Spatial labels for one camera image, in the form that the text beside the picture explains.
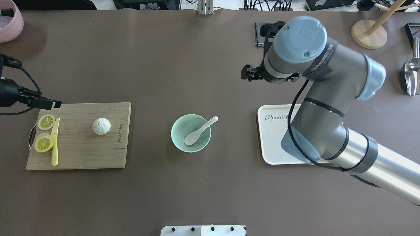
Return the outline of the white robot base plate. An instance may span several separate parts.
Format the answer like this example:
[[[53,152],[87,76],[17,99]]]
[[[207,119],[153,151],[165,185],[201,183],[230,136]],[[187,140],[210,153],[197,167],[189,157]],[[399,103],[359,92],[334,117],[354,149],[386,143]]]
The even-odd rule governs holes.
[[[186,225],[164,226],[161,236],[246,236],[242,225]]]

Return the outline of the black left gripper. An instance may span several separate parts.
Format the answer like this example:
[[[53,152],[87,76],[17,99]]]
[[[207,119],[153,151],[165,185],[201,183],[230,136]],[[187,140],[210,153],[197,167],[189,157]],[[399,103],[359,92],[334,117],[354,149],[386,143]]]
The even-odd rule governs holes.
[[[61,101],[39,98],[40,92],[17,85],[12,79],[1,78],[0,80],[0,106],[11,107],[15,103],[26,104],[28,107],[51,110],[60,108]]]

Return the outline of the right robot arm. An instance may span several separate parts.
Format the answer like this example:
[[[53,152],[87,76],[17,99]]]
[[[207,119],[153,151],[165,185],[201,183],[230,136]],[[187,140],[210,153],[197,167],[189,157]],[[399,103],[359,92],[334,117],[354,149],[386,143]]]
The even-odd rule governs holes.
[[[366,101],[382,87],[385,68],[329,38],[312,16],[268,23],[261,32],[263,60],[258,67],[245,65],[241,78],[276,84],[306,78],[289,110],[282,149],[419,205],[419,164],[342,123],[354,101]]]

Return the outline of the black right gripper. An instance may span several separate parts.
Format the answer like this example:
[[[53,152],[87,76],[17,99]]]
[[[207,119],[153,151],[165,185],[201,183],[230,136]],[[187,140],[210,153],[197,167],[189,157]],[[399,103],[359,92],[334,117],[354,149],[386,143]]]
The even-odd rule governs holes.
[[[281,84],[284,82],[295,82],[298,78],[300,78],[300,73],[292,73],[279,78],[268,73],[264,67],[254,67],[250,64],[244,65],[241,69],[241,79],[248,82],[265,80],[272,84]]]

